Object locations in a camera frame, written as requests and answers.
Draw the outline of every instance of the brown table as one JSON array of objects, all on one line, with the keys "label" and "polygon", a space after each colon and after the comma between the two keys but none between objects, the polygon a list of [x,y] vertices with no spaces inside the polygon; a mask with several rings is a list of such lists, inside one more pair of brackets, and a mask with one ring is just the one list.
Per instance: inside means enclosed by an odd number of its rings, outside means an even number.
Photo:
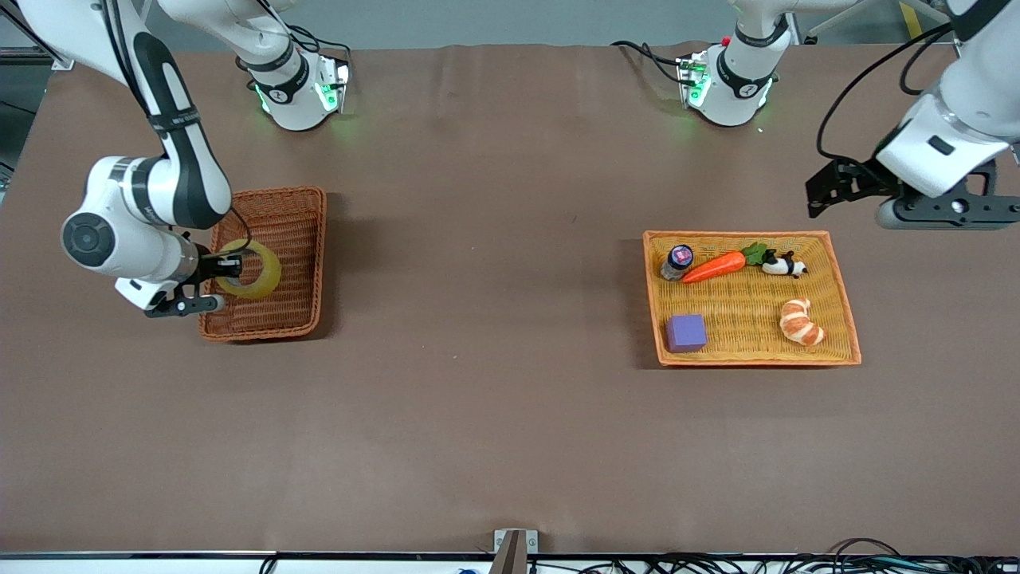
[{"label": "brown table", "polygon": [[[792,49],[736,128],[615,48],[357,53],[350,115],[300,134],[233,55],[182,54],[236,189],[329,192],[321,328],[254,346],[147,320],[61,252],[91,164],[158,147],[126,90],[55,74],[0,209],[2,547],[473,551],[526,526],[555,552],[1015,553],[1017,229],[806,216],[815,127],[887,49]],[[895,124],[897,71],[830,148]],[[814,227],[862,367],[657,366],[644,229]]]}]

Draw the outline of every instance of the wicker basket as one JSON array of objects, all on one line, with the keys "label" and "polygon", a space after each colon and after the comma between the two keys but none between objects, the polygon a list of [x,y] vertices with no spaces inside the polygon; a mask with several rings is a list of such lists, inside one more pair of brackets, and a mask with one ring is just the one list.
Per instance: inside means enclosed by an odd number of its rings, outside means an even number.
[{"label": "wicker basket", "polygon": [[[322,308],[322,252],[325,248],[325,193],[316,187],[244,191],[234,206],[251,228],[252,238],[279,258],[283,276],[276,290],[261,300],[224,294],[215,280],[210,295],[223,296],[226,307],[199,317],[199,333],[209,342],[243,342],[298,337],[310,333]],[[244,237],[237,217],[226,216],[212,229],[215,251]],[[241,281],[248,283],[262,270],[257,257],[245,258]]]},{"label": "wicker basket", "polygon": [[[767,274],[748,266],[736,272],[692,283],[671,281],[659,268],[674,245],[695,251],[695,264],[760,241],[779,252],[794,250],[809,272],[800,278]],[[674,367],[834,367],[860,365],[861,351],[850,302],[828,231],[720,232],[645,231],[645,274],[659,363]],[[825,329],[825,340],[805,348],[779,330],[782,305],[811,300],[811,320]],[[665,326],[674,315],[702,315],[708,346],[697,353],[671,354]]]}]

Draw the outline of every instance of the toy croissant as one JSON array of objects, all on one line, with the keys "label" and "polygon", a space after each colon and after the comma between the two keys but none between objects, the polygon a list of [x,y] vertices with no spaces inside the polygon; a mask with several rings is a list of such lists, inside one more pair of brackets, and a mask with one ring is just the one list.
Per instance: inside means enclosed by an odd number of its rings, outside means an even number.
[{"label": "toy croissant", "polygon": [[779,328],[787,340],[808,348],[817,346],[825,338],[825,330],[808,318],[809,309],[811,302],[808,300],[786,302],[782,306],[782,319],[779,320]]}]

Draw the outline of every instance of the panda figurine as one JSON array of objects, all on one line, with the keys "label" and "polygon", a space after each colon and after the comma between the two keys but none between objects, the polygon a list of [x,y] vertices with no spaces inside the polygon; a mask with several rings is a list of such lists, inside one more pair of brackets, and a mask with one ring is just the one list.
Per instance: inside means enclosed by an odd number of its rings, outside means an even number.
[{"label": "panda figurine", "polygon": [[762,270],[769,274],[792,274],[795,278],[800,277],[801,273],[808,272],[807,265],[804,261],[795,261],[794,252],[786,251],[784,255],[775,256],[775,249],[767,249],[765,251],[765,259],[762,263]]}]

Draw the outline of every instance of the yellow tape roll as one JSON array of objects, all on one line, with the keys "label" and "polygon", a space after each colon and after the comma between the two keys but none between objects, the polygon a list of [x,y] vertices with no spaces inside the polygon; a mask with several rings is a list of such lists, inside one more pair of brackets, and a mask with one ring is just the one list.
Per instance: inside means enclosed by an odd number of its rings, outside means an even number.
[{"label": "yellow tape roll", "polygon": [[[220,249],[220,251],[237,249],[238,247],[244,245],[245,241],[245,239],[236,239],[231,241],[226,245],[223,245],[223,248]],[[283,267],[279,264],[279,259],[276,258],[276,254],[258,241],[253,240],[248,245],[248,249],[255,251],[255,254],[262,259],[262,272],[258,275],[258,278],[249,284],[242,284],[239,279],[234,278],[233,276],[217,276],[216,282],[219,283],[220,290],[236,298],[241,298],[243,300],[261,300],[269,294],[272,294],[273,290],[276,289],[276,285],[279,284],[279,276],[283,273]]]}]

